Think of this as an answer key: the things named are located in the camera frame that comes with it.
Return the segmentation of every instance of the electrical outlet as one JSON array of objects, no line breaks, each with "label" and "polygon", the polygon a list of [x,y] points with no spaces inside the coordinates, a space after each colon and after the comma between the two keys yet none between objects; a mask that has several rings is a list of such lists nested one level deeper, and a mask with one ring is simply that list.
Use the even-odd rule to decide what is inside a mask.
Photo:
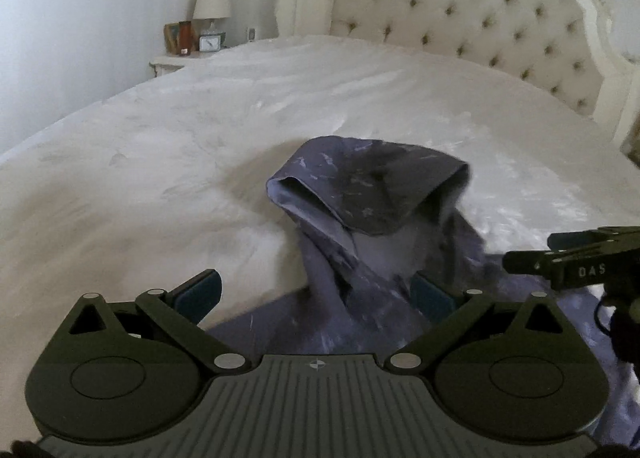
[{"label": "electrical outlet", "polygon": [[252,43],[258,40],[258,30],[257,28],[247,28],[246,29],[246,41],[248,43]]}]

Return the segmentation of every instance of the upholstered headboard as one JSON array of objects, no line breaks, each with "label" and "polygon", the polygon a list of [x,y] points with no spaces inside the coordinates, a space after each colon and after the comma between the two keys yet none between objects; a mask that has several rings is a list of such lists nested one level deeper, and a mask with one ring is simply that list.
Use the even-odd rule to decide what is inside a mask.
[{"label": "upholstered headboard", "polygon": [[458,56],[518,76],[596,120],[622,146],[638,69],[608,40],[599,0],[278,0],[281,36],[330,34]]}]

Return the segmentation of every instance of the white duvet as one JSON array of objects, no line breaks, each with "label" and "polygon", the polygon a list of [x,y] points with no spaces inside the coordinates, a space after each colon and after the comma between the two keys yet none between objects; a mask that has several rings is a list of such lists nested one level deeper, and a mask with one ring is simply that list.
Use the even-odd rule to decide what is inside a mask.
[{"label": "white duvet", "polygon": [[38,436],[31,365],[83,293],[132,300],[205,268],[204,326],[302,287],[293,227],[264,183],[321,135],[468,161],[461,210],[487,249],[640,224],[640,171],[550,94],[464,60],[362,41],[261,41],[80,110],[0,163],[0,448]]}]

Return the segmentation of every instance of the nightstand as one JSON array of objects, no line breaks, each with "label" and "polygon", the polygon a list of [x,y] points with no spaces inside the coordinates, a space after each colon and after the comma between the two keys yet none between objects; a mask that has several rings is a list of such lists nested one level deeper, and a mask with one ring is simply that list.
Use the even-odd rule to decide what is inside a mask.
[{"label": "nightstand", "polygon": [[156,72],[156,76],[162,76],[167,73],[177,72],[180,68],[189,66],[194,62],[209,59],[213,55],[215,55],[214,52],[191,52],[191,55],[186,57],[166,54],[156,57],[149,64],[151,64]]}]

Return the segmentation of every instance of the picture frame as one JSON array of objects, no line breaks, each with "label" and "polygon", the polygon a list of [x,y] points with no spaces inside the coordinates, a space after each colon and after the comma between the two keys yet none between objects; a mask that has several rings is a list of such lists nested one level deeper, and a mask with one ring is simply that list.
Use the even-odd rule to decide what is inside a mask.
[{"label": "picture frame", "polygon": [[178,51],[178,33],[180,31],[179,23],[169,23],[164,25],[164,45],[169,54],[177,55]]},{"label": "picture frame", "polygon": [[[180,33],[180,23],[169,23],[164,25],[164,46],[170,55],[178,55],[178,34]],[[199,36],[194,27],[191,27],[191,51],[197,52],[199,47]]]}]

